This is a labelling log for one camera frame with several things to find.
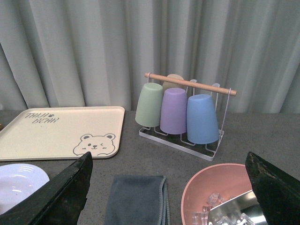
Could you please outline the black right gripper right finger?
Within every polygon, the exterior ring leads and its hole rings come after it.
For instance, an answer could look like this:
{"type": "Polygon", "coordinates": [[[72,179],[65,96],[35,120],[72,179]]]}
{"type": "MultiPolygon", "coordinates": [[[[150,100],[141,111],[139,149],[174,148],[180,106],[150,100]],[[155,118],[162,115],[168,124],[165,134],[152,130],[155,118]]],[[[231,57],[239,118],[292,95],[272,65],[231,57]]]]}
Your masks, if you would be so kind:
{"type": "Polygon", "coordinates": [[[269,225],[300,223],[300,181],[253,152],[245,161],[252,190],[269,225]]]}

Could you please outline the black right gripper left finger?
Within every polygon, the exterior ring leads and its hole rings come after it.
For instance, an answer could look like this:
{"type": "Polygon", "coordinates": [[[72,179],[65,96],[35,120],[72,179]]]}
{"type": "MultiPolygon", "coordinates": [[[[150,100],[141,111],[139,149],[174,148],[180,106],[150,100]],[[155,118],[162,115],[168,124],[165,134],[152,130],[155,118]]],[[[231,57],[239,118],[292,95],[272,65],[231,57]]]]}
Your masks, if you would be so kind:
{"type": "Polygon", "coordinates": [[[78,158],[31,196],[0,217],[2,225],[76,225],[87,201],[93,161],[78,158]]]}

